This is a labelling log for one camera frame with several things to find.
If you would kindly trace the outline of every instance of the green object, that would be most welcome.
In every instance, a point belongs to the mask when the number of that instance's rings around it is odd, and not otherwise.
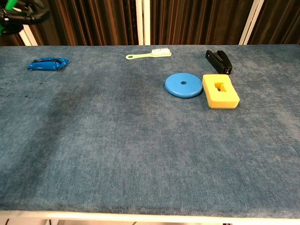
[[[17,1],[18,0],[8,0],[8,2],[6,3],[5,9],[11,10],[11,11],[14,10],[14,7],[15,7]],[[2,30],[3,30],[3,27],[2,27],[2,25],[0,25],[0,36],[1,36]]]
[[[151,53],[148,54],[139,54],[139,55],[127,55],[126,59],[128,60],[134,60],[138,58],[146,58],[146,57],[168,57],[171,56],[172,53],[170,52],[170,49],[168,48],[158,48],[158,49],[153,49]]]

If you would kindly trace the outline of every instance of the blue disc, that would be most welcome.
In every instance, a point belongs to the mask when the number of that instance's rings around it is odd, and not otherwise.
[[[192,98],[201,92],[203,86],[201,80],[195,75],[178,73],[166,79],[165,88],[176,97]]]

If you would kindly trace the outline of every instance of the blue object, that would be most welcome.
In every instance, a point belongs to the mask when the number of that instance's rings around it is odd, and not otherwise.
[[[203,86],[201,80],[195,75],[178,73],[166,79],[165,88],[176,97],[192,98],[201,92]]]
[[[58,70],[63,69],[67,64],[69,64],[69,60],[64,58],[40,58],[38,60],[34,60],[27,69],[34,70]]]

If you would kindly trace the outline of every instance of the toothbrush handle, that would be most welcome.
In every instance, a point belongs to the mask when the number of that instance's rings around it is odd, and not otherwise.
[[[148,53],[148,54],[139,54],[139,55],[127,55],[126,59],[134,60],[134,59],[145,58],[145,57],[152,57],[152,54]]]

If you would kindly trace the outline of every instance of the sponge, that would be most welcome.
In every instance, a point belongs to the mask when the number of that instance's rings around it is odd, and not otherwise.
[[[240,98],[226,74],[203,75],[203,88],[212,109],[234,109]]]

